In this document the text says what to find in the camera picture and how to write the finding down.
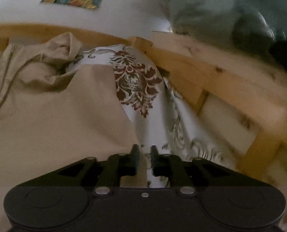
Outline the wooden bed frame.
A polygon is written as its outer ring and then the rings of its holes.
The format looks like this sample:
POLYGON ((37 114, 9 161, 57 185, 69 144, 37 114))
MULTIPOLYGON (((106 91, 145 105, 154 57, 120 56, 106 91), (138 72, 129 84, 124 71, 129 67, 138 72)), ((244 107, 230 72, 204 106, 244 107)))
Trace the wooden bed frame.
POLYGON ((260 179, 278 148, 287 147, 287 73, 250 56, 167 32, 154 32, 148 41, 47 24, 0 24, 0 51, 12 37, 47 41, 64 32, 92 48, 131 45, 168 71, 171 84, 194 111, 199 112, 207 95, 213 94, 258 123, 261 131, 238 163, 241 172, 260 179))

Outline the beige garment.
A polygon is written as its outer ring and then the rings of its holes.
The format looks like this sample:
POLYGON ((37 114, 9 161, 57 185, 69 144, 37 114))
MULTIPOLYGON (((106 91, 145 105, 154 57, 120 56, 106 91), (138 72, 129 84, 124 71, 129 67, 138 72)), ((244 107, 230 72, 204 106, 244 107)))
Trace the beige garment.
POLYGON ((116 95, 113 68, 65 72, 81 50, 70 33, 0 52, 0 231, 7 191, 85 157, 127 153, 138 142, 116 95))

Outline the floral white bedspread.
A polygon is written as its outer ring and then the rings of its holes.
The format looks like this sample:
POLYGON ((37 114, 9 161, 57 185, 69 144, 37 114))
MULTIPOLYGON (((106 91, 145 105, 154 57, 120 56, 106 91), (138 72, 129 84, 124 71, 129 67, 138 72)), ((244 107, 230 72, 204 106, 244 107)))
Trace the floral white bedspread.
POLYGON ((200 122, 183 97, 139 50, 117 44, 80 52, 66 72, 82 65, 108 65, 113 68, 116 95, 130 121, 147 164, 147 186, 163 188, 166 177, 152 174, 150 147, 160 154, 173 154, 183 161, 200 157, 230 169, 235 159, 223 141, 200 122))

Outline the plastic bag of clothes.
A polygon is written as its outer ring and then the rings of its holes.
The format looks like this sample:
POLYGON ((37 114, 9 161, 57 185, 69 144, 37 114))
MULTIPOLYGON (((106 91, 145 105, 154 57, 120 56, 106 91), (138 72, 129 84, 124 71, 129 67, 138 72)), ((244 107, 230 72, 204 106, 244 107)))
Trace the plastic bag of clothes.
POLYGON ((287 0, 157 0, 172 30, 287 72, 287 0))

